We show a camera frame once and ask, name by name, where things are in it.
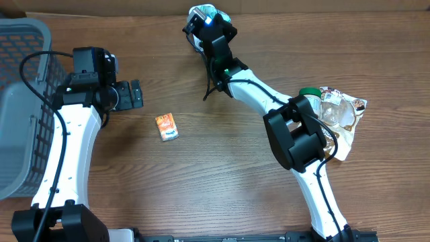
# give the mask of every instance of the plastic bin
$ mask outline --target plastic bin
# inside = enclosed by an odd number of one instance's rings
[[[36,194],[48,162],[53,113],[24,85],[18,71],[21,60],[39,50],[51,50],[44,23],[0,19],[0,200]],[[54,55],[30,59],[24,71],[48,100],[66,77]]]

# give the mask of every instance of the wooden table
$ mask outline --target wooden table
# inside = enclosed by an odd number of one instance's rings
[[[274,89],[330,85],[368,100],[346,162],[329,163],[354,229],[381,241],[430,236],[430,13],[233,16],[235,56]],[[45,18],[54,50],[100,46],[119,80],[140,79],[144,107],[112,114],[95,141],[91,210],[109,227],[145,235],[308,231],[290,171],[274,159],[263,121],[224,93],[202,101],[205,70],[181,32],[185,16]],[[71,60],[62,61],[71,70]],[[172,112],[180,137],[162,143],[155,117]],[[31,199],[0,202],[0,241]]]

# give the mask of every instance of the orange snack packet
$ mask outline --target orange snack packet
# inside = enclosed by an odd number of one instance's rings
[[[163,141],[172,140],[179,136],[172,113],[155,118]]]

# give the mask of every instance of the green lid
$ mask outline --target green lid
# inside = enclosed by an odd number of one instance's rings
[[[310,94],[310,95],[315,95],[319,98],[321,98],[321,91],[318,88],[315,87],[305,87],[302,88],[299,92],[299,95],[306,95],[306,94]]]

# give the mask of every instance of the blue led light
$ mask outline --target blue led light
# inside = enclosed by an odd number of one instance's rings
[[[204,22],[209,25],[210,23],[212,23],[212,19],[209,16],[206,16]]]

